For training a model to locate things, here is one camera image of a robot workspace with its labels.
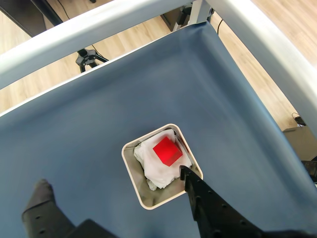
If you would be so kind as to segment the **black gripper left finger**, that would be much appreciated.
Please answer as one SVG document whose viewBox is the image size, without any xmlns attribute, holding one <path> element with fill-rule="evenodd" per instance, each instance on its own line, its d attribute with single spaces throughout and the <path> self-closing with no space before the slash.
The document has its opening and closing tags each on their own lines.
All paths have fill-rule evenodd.
<svg viewBox="0 0 317 238">
<path fill-rule="evenodd" d="M 53 187 L 45 179 L 36 183 L 22 222 L 30 238 L 65 238 L 75 229 L 57 206 Z"/>
</svg>

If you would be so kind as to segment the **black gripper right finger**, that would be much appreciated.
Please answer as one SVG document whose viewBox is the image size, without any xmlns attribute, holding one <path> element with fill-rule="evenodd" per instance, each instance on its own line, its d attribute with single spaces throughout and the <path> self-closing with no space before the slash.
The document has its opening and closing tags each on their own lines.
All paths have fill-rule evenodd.
<svg viewBox="0 0 317 238">
<path fill-rule="evenodd" d="M 180 179 L 189 196 L 194 221 L 202 238 L 315 238 L 305 231 L 263 231 L 208 186 L 186 166 L 180 166 Z"/>
</svg>

